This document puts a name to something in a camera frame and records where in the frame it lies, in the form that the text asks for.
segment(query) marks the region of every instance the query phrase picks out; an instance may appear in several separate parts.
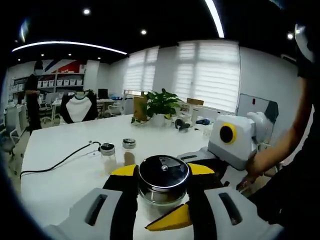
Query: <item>window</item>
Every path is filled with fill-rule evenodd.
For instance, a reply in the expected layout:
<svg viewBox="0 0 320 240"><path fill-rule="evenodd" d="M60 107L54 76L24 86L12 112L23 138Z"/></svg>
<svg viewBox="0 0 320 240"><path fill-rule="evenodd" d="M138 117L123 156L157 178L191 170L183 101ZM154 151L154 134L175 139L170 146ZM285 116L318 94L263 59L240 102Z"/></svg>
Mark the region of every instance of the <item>window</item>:
<svg viewBox="0 0 320 240"><path fill-rule="evenodd" d="M204 106L235 113L240 84L240 51L235 42L182 42L178 51L175 93Z"/></svg>
<svg viewBox="0 0 320 240"><path fill-rule="evenodd" d="M132 53L124 75L123 90L151 91L159 47Z"/></svg>

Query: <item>ceiling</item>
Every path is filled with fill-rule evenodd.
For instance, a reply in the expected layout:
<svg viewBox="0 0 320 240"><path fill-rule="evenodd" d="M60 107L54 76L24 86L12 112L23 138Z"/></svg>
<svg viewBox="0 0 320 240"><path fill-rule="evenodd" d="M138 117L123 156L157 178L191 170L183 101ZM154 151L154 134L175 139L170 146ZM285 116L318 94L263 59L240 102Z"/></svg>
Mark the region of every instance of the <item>ceiling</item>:
<svg viewBox="0 0 320 240"><path fill-rule="evenodd" d="M73 41L130 54L154 46L175 46L180 41L219 37L204 0L25 2L17 7L11 20L9 41L12 49L42 41ZM295 41L288 40L287 33L294 30L295 22L272 2L214 0L214 3L225 39L276 56L294 56ZM91 14L84 15L84 8L89 8ZM28 22L28 32L23 43L19 31L24 20ZM147 31L146 35L141 34L142 29ZM64 44L27 47L9 56L9 65L40 58L97 60L98 57L101 62L110 64L126 57L108 50Z"/></svg>

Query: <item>glass jar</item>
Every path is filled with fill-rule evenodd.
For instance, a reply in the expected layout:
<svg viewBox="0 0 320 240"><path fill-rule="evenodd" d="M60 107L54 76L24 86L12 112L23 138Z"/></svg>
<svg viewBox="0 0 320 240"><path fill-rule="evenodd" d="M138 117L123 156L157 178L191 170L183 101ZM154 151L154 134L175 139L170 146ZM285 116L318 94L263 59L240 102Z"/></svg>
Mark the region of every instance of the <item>glass jar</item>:
<svg viewBox="0 0 320 240"><path fill-rule="evenodd" d="M135 148L136 140L133 138L125 138L122 141L124 166L136 164Z"/></svg>
<svg viewBox="0 0 320 240"><path fill-rule="evenodd" d="M104 165L104 174L110 175L117 169L115 145L111 143L103 143L100 146L101 158Z"/></svg>
<svg viewBox="0 0 320 240"><path fill-rule="evenodd" d="M138 192L148 220L155 220L181 204L189 175L184 161L168 155L151 156L140 164Z"/></svg>

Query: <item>blue object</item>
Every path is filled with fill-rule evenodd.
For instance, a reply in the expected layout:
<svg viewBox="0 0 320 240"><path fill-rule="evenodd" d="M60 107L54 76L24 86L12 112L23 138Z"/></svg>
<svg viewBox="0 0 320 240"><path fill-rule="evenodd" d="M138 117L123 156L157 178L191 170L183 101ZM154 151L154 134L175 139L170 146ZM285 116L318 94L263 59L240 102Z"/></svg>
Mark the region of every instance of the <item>blue object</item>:
<svg viewBox="0 0 320 240"><path fill-rule="evenodd" d="M195 122L196 124L201 124L201 125L209 125L210 120L209 119L201 119Z"/></svg>

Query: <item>white pot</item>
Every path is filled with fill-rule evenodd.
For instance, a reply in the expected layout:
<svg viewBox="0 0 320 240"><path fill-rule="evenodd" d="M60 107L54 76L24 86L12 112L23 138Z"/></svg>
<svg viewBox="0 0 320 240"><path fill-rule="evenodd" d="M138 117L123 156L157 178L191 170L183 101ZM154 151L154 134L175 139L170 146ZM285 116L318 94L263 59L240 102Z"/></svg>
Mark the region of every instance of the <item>white pot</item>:
<svg viewBox="0 0 320 240"><path fill-rule="evenodd" d="M165 115L154 114L152 117L152 123L155 127L163 127L165 125Z"/></svg>

